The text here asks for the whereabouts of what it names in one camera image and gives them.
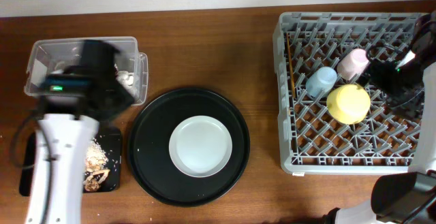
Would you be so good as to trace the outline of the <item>grey plate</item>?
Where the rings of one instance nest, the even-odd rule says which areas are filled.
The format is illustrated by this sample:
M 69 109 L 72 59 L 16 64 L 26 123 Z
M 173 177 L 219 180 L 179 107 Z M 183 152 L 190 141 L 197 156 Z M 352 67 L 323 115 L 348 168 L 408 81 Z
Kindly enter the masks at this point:
M 179 123 L 169 139 L 174 166 L 193 178 L 219 173 L 230 161 L 233 139 L 228 128 L 211 116 L 192 116 Z

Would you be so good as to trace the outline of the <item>pink cup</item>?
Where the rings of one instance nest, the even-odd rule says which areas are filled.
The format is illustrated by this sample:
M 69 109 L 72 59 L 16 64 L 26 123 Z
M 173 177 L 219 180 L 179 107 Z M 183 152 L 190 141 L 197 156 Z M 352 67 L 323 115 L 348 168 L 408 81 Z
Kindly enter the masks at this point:
M 360 75 L 369 64 L 366 50 L 353 49 L 337 65 L 337 73 L 345 80 L 351 80 L 355 75 Z

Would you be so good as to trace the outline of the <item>blue cup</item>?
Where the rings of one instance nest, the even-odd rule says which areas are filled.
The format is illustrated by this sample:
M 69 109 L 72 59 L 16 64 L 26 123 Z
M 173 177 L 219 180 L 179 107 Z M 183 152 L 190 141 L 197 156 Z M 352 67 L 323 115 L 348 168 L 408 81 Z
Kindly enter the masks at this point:
M 336 81 L 337 73 L 333 68 L 321 67 L 307 80 L 307 93 L 311 97 L 317 97 L 320 93 L 327 96 Z

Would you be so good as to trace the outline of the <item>white tissue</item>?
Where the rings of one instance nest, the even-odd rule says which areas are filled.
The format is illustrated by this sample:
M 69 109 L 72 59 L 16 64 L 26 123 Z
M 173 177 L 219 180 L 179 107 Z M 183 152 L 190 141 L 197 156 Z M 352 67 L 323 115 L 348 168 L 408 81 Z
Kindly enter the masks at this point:
M 132 96 L 138 95 L 138 78 L 134 75 L 134 72 L 118 71 L 116 79 Z

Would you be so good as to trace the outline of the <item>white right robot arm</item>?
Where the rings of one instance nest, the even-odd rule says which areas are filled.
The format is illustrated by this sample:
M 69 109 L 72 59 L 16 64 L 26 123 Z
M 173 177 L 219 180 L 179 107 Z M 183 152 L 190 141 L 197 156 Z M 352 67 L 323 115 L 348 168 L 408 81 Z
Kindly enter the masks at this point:
M 381 176 L 370 200 L 334 208 L 321 223 L 435 222 L 435 13 L 417 19 L 410 44 L 398 54 L 398 61 L 381 62 L 368 53 L 370 64 L 357 83 L 383 91 L 394 114 L 421 118 L 408 171 Z

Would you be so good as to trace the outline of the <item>yellow bowl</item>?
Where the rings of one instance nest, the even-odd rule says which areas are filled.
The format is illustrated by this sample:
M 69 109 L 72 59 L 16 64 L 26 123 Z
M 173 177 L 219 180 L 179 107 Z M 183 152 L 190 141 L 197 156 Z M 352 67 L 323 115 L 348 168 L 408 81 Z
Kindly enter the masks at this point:
M 358 84 L 346 84 L 330 92 L 326 105 L 330 115 L 340 123 L 361 122 L 371 106 L 369 94 Z

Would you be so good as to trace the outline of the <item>food scraps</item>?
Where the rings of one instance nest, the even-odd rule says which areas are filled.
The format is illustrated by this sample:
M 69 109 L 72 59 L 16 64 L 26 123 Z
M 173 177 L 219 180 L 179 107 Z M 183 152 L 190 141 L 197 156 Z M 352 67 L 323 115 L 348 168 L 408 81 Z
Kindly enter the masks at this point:
M 107 162 L 108 157 L 106 156 L 105 150 L 97 140 L 93 138 L 89 142 L 84 160 L 85 179 L 82 184 L 86 192 L 97 192 L 101 189 L 111 172 L 111 170 L 106 167 Z

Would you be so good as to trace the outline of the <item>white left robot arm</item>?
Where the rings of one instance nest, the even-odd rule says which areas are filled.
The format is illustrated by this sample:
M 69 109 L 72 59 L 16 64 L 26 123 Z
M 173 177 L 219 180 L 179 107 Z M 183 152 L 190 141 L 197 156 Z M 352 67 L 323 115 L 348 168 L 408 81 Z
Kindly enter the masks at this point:
M 86 39 L 79 61 L 48 74 L 38 88 L 35 165 L 26 223 L 79 223 L 85 158 L 101 122 L 134 102 L 116 79 L 120 50 Z

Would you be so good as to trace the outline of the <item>wooden chopstick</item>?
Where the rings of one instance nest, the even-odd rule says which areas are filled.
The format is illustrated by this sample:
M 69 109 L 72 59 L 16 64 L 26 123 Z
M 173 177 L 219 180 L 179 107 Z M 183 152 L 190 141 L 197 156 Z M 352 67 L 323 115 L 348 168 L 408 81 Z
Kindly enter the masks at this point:
M 291 92 L 292 92 L 292 97 L 296 98 L 296 89 L 295 89 L 295 82 L 294 82 L 294 71 L 293 71 L 293 67 L 292 67 L 292 52 L 291 52 L 291 48 L 290 48 L 289 33 L 286 33 L 286 48 L 287 48 L 287 57 L 288 57 L 288 63 L 289 63 L 289 69 L 290 69 Z

